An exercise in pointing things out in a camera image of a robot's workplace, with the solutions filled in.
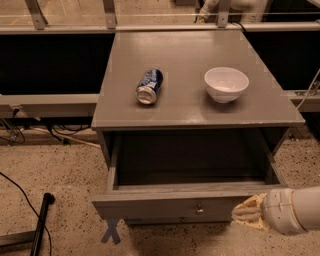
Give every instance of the floor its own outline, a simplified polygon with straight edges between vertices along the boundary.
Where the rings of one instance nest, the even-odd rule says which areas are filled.
[[[121,242],[102,242],[107,224],[91,198],[106,190],[107,166],[101,150],[25,131],[24,145],[7,146],[1,141],[0,171],[18,183],[39,211],[45,192],[54,195],[46,225],[52,237],[52,255],[315,255],[320,250],[320,233],[286,237],[240,224],[208,223],[184,225],[117,225]],[[304,126],[293,129],[275,155],[278,169],[291,188],[320,184],[320,143]],[[81,139],[95,142],[88,132]],[[0,236],[35,230],[37,218],[22,193],[0,177]],[[30,254],[31,244],[0,248],[0,255]],[[49,255],[44,234],[41,255]]]

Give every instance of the desk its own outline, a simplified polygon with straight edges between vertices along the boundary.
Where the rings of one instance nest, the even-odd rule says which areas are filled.
[[[219,66],[250,81],[228,104],[205,90],[204,74]],[[146,106],[135,89],[151,67],[164,81]],[[117,33],[92,123],[108,190],[93,204],[128,224],[230,221],[245,198],[286,186],[273,155],[303,124],[240,31]]]

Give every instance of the white robotic hand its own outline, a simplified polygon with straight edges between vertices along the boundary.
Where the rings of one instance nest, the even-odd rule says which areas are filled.
[[[242,224],[283,235],[320,230],[320,187],[273,189],[255,195],[232,211],[232,218]]]

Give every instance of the blue can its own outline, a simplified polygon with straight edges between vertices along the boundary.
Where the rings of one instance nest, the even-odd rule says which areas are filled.
[[[163,75],[159,69],[151,68],[146,71],[137,86],[136,95],[143,104],[153,104],[161,88]]]

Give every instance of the drawer handle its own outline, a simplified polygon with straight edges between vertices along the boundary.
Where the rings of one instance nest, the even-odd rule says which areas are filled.
[[[201,204],[198,204],[198,209],[196,210],[196,214],[202,215],[204,213],[205,213],[205,211],[201,208]]]

